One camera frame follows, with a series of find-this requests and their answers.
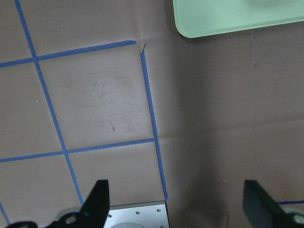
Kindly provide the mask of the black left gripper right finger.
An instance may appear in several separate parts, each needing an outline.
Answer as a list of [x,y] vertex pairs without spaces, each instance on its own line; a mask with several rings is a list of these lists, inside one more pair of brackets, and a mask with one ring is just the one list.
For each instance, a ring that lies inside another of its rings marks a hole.
[[245,180],[243,211],[254,228],[302,228],[304,212],[282,208],[256,180]]

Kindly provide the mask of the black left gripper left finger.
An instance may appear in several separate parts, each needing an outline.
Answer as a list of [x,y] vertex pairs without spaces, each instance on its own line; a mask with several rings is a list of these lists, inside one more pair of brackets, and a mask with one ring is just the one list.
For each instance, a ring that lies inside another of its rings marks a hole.
[[78,212],[54,220],[48,228],[103,228],[110,210],[108,180],[98,180]]

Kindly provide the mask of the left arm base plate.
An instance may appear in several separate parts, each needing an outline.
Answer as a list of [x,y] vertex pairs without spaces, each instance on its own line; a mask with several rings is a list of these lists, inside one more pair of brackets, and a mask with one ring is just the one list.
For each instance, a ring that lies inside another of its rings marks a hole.
[[169,228],[165,201],[111,206],[105,228]]

